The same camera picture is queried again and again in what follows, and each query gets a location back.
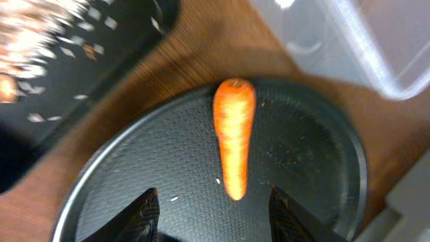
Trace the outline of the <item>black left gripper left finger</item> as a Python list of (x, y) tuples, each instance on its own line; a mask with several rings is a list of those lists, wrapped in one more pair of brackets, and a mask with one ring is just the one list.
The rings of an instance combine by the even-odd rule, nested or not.
[(156, 241), (159, 216), (157, 189), (149, 188), (83, 242)]

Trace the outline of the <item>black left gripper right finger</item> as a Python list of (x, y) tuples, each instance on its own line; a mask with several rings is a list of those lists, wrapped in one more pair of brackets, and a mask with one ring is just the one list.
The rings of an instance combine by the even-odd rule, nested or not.
[(347, 242), (275, 186), (269, 196), (269, 223), (273, 242)]

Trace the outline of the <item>orange carrot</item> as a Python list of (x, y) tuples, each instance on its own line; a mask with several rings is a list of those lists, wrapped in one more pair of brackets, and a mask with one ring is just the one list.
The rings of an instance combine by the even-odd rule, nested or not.
[(247, 171), (256, 93), (245, 79), (227, 79), (216, 90), (213, 117), (224, 187), (235, 201), (247, 193)]

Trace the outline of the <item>rice and peanut shells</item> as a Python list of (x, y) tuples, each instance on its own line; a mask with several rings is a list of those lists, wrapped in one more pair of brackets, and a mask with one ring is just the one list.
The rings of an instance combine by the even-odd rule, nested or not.
[(46, 77), (48, 66), (64, 57), (97, 60), (103, 44), (89, 35), (118, 22), (104, 13), (112, 1), (2, 0), (1, 1), (1, 103), (41, 95), (46, 88), (30, 80)]

